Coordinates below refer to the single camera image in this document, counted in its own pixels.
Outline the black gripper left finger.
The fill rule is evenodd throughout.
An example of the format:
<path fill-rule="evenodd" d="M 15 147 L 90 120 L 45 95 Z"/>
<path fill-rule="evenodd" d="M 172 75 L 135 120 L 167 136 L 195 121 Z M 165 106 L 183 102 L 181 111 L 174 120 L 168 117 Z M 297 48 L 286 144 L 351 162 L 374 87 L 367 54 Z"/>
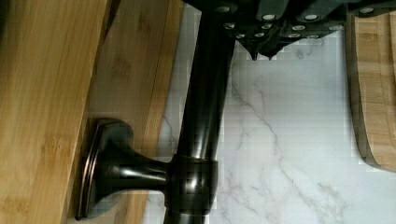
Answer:
<path fill-rule="evenodd" d="M 290 0 L 183 0 L 211 13 L 229 37 L 238 41 L 253 60 L 276 56 L 290 41 L 283 36 Z"/>

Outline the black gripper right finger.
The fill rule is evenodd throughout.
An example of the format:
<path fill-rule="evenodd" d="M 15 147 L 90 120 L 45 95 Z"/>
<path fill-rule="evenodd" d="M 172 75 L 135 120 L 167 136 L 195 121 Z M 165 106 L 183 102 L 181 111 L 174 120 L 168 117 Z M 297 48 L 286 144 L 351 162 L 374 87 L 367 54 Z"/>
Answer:
<path fill-rule="evenodd" d="M 258 52 L 271 59 L 302 38 L 322 38 L 342 30 L 347 14 L 370 18 L 395 10 L 395 0 L 260 0 L 258 19 L 268 37 Z"/>

